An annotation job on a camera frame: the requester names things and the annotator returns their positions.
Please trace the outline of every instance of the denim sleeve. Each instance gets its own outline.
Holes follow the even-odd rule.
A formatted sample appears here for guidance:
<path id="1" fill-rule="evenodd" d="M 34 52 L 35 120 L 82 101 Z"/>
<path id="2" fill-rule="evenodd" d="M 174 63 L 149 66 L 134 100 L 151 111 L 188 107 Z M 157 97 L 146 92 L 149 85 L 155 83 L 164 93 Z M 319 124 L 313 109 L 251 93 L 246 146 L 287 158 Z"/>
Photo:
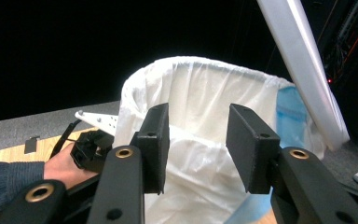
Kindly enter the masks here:
<path id="1" fill-rule="evenodd" d="M 0 213 L 22 188 L 43 179 L 44 165 L 42 161 L 0 162 Z"/>

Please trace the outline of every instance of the trash can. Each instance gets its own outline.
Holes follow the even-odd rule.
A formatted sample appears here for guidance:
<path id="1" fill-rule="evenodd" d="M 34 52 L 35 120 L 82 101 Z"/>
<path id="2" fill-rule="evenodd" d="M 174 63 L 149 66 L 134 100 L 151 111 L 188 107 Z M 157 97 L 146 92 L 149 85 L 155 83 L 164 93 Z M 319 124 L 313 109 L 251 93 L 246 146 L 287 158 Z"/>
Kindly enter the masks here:
<path id="1" fill-rule="evenodd" d="M 114 147 L 127 145 L 147 110 L 163 103 L 170 104 L 171 136 L 165 193 L 145 195 L 146 223 L 223 223 L 234 220 L 233 214 L 249 223 L 267 212 L 268 198 L 249 198 L 226 148 L 232 103 L 252 108 L 275 131 L 286 133 L 282 125 L 294 129 L 288 133 L 296 136 L 286 134 L 283 142 L 294 138 L 297 147 L 323 156 L 325 145 L 305 106 L 298 106 L 303 103 L 293 83 L 198 57 L 158 60 L 129 77 L 121 93 Z"/>

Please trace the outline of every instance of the wooden surface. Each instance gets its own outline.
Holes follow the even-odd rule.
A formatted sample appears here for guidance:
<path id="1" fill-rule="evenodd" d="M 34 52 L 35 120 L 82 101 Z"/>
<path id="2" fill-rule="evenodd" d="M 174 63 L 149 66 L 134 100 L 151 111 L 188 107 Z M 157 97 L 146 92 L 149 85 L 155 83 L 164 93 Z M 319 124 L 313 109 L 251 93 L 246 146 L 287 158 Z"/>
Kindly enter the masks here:
<path id="1" fill-rule="evenodd" d="M 71 133 L 71 135 L 69 135 L 69 139 L 76 140 L 80 136 L 81 133 L 88 132 L 91 130 L 97 130 L 97 128 L 90 128 L 90 129 Z M 1 149 L 0 150 L 0 161 L 6 161 L 6 162 L 48 161 L 48 159 L 51 155 L 51 151 L 59 139 L 60 139 L 60 136 L 38 140 L 36 143 L 36 152 L 32 152 L 32 153 L 28 153 L 28 154 L 24 154 L 24 149 L 25 149 L 25 140 L 24 140 L 24 145 Z M 70 143 L 71 143 L 70 141 L 66 141 L 63 146 L 66 147 Z"/>

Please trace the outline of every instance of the white trash bag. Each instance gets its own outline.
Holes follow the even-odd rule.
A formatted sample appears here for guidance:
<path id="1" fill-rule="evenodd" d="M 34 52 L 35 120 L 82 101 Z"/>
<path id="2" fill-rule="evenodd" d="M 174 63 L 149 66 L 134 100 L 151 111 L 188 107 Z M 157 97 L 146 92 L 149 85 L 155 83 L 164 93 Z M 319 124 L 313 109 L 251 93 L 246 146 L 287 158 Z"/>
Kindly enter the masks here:
<path id="1" fill-rule="evenodd" d="M 282 78 L 197 57 L 158 60 L 134 73 L 122 89 L 114 147 L 130 142 L 150 107 L 170 107 L 165 193 L 145 195 L 146 223 L 227 221 L 249 196 L 226 148 L 229 105 L 252 108 L 276 130 L 278 91 L 293 86 Z M 304 135 L 311 125 L 307 121 Z M 260 218 L 257 208 L 245 207 L 247 221 Z"/>

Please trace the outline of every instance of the hand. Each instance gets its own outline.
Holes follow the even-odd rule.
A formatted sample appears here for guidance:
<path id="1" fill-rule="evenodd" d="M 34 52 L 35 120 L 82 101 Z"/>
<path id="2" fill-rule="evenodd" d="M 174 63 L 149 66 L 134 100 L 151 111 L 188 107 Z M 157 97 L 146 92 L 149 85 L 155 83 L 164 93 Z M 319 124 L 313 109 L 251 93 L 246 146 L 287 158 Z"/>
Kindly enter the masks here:
<path id="1" fill-rule="evenodd" d="M 45 163 L 44 179 L 60 180 L 69 189 L 97 175 L 91 171 L 77 168 L 70 155 L 73 147 L 73 143 L 69 144 Z"/>

